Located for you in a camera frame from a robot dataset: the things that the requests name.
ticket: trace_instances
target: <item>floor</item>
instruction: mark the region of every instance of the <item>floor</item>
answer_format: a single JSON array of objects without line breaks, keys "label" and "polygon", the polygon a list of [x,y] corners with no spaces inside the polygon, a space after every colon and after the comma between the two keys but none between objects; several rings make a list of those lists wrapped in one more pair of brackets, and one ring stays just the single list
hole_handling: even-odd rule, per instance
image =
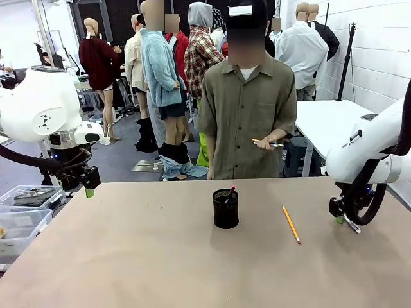
[{"label": "floor", "polygon": [[[159,173],[134,172],[131,169],[140,160],[154,160],[157,152],[146,154],[138,152],[135,144],[139,140],[139,125],[136,121],[140,114],[132,114],[122,118],[115,126],[116,135],[121,141],[110,146],[95,144],[92,147],[90,166],[97,166],[102,182],[146,182],[158,181]],[[194,133],[195,142],[187,143],[189,156],[198,156],[198,134]],[[39,145],[15,141],[7,146],[13,151],[38,157]],[[40,185],[43,180],[37,168],[24,166],[0,157],[0,196],[18,185]]]}]

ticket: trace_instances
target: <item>clear plastic container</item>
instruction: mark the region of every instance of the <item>clear plastic container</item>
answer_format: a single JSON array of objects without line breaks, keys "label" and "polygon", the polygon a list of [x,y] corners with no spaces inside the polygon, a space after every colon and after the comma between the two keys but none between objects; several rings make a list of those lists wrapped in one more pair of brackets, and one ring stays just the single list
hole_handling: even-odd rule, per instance
[{"label": "clear plastic container", "polygon": [[0,239],[0,264],[12,264],[51,221],[52,210],[0,213],[0,227],[6,235]]},{"label": "clear plastic container", "polygon": [[[38,204],[32,204],[31,206],[16,204],[15,198],[17,196],[21,196],[21,194],[25,191],[30,192],[35,189],[51,190],[51,192],[48,193],[51,196],[49,198],[46,198],[46,201],[42,200]],[[63,190],[61,190],[59,186],[17,186],[0,197],[0,213],[8,212],[6,209],[1,209],[1,207],[15,207],[14,209],[9,210],[9,212],[54,209],[56,206],[62,204],[65,201],[66,194]]]}]

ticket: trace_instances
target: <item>brown tabletop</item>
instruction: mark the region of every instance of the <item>brown tabletop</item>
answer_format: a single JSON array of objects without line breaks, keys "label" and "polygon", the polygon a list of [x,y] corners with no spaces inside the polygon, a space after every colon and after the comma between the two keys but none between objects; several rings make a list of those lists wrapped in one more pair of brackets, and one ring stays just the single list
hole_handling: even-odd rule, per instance
[{"label": "brown tabletop", "polygon": [[[213,225],[237,185],[240,224]],[[3,307],[402,308],[411,215],[387,194],[357,235],[329,178],[101,184],[81,190],[0,280]],[[295,242],[285,205],[301,238]]]}]

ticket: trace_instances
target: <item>pencil holder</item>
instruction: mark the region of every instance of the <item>pencil holder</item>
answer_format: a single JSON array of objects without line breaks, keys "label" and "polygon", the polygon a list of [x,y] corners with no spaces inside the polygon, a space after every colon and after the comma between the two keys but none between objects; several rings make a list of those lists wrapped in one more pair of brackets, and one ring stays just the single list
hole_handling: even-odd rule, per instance
[{"label": "pencil holder", "polygon": [[238,193],[234,191],[228,203],[225,201],[230,189],[219,189],[213,194],[214,224],[221,229],[238,225]]}]

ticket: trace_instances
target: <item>man's hand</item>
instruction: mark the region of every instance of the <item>man's hand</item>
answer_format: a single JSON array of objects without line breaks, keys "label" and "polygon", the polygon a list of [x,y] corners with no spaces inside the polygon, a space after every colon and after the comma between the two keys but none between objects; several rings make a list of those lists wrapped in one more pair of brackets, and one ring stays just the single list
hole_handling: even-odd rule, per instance
[{"label": "man's hand", "polygon": [[262,150],[274,151],[275,147],[271,146],[270,143],[275,142],[277,142],[276,137],[270,134],[266,136],[263,140],[259,141],[257,143],[257,147],[259,147]]},{"label": "man's hand", "polygon": [[213,167],[208,168],[207,179],[212,180],[214,178],[214,169]]}]

